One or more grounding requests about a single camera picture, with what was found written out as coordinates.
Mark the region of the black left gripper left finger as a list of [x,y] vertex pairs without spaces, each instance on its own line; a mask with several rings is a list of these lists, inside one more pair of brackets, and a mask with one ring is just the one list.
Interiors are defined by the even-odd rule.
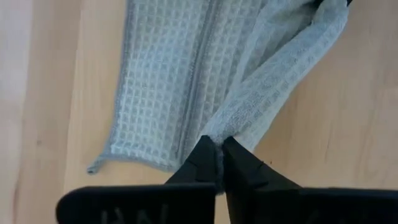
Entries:
[[213,223],[216,145],[202,136],[181,168],[161,185],[88,186],[64,195],[61,224]]

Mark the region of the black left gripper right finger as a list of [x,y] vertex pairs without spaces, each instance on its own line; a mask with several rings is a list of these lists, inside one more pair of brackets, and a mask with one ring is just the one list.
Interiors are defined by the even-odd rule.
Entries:
[[234,138],[223,143],[231,223],[397,224],[397,191],[301,187]]

